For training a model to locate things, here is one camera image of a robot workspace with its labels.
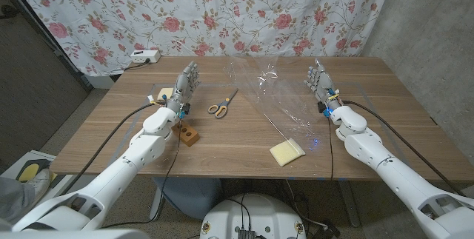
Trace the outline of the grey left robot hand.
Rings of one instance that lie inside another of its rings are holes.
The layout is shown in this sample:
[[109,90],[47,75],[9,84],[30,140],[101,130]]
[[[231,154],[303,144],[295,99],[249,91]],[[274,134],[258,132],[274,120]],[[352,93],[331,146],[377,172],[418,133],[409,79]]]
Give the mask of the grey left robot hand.
[[193,92],[200,84],[198,65],[191,61],[176,79],[173,92],[167,99],[167,108],[179,113],[190,102]]

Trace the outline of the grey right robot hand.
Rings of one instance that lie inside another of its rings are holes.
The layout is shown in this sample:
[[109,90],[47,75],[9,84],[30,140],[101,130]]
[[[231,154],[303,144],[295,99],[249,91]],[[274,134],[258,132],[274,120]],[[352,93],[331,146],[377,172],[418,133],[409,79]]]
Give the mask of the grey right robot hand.
[[317,58],[315,59],[315,65],[309,67],[304,84],[316,97],[320,113],[324,111],[332,112],[343,105],[330,75]]

